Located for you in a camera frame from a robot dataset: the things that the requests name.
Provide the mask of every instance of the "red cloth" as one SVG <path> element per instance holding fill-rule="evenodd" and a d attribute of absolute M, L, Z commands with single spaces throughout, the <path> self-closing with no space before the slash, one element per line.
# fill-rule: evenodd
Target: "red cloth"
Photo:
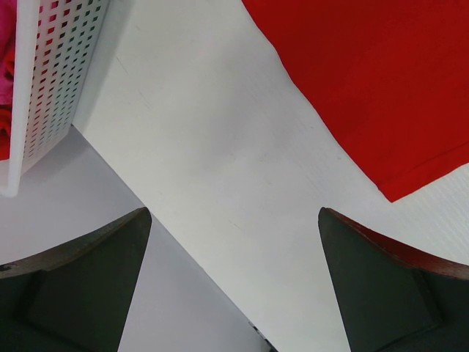
<path fill-rule="evenodd" d="M 15 59 L 16 0 L 0 0 L 0 105 L 12 103 L 13 77 L 9 63 Z"/>
<path fill-rule="evenodd" d="M 390 201 L 469 162 L 469 1 L 243 1 Z"/>
<path fill-rule="evenodd" d="M 0 106 L 0 160 L 10 158 L 11 106 Z"/>

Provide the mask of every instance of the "folded red cloth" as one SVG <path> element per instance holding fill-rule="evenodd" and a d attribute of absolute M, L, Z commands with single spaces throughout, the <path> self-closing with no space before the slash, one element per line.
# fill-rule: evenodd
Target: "folded red cloth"
<path fill-rule="evenodd" d="M 469 162 L 469 1 L 243 2 L 390 201 Z"/>
<path fill-rule="evenodd" d="M 0 105 L 10 105 L 13 99 L 15 33 L 16 0 L 0 0 Z"/>
<path fill-rule="evenodd" d="M 11 106 L 0 106 L 0 160 L 6 160 L 10 157 L 11 129 Z"/>

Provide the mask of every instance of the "black object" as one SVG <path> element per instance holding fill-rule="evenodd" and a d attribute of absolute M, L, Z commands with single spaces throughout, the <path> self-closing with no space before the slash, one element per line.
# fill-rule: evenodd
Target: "black object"
<path fill-rule="evenodd" d="M 0 266 L 0 351 L 117 351 L 152 218 L 138 209 Z"/>
<path fill-rule="evenodd" d="M 319 226 L 352 352 L 469 351 L 469 267 L 331 209 Z"/>
<path fill-rule="evenodd" d="M 267 343 L 267 346 L 270 348 L 269 352 L 278 352 L 275 347 L 273 347 L 272 343 L 264 336 L 264 334 L 254 325 L 251 324 L 253 329 L 256 331 L 256 333 Z"/>

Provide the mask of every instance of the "white basket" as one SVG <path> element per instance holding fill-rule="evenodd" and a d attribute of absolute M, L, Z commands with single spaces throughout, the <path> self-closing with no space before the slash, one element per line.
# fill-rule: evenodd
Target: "white basket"
<path fill-rule="evenodd" d="M 18 0 L 10 159 L 0 194 L 18 193 L 21 175 L 72 124 L 109 0 Z"/>

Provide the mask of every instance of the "white surface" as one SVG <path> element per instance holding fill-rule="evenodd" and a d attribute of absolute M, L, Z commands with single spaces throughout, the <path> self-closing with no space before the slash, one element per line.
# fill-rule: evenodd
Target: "white surface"
<path fill-rule="evenodd" d="M 105 64 L 95 58 L 94 71 Z M 348 350 L 322 206 L 469 264 L 469 168 L 389 203 L 240 0 L 136 1 L 84 128 L 86 118 L 76 122 L 85 137 L 282 352 Z"/>
<path fill-rule="evenodd" d="M 142 203 L 72 128 L 0 197 L 0 264 L 96 230 Z M 120 352 L 268 352 L 248 319 L 153 217 Z"/>

